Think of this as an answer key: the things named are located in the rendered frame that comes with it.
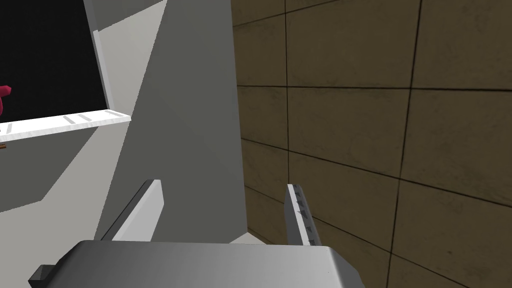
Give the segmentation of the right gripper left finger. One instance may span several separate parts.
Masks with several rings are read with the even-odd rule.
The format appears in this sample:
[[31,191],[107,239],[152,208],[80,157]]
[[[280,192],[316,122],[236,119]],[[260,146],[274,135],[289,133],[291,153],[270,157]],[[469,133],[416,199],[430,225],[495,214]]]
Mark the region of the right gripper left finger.
[[148,179],[133,195],[102,241],[151,241],[164,207],[159,179]]

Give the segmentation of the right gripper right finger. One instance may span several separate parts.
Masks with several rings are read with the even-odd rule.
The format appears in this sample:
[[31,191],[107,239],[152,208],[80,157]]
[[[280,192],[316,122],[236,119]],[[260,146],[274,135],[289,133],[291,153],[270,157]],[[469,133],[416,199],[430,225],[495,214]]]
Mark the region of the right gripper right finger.
[[322,245],[305,194],[298,184],[288,184],[286,187],[284,219],[288,245]]

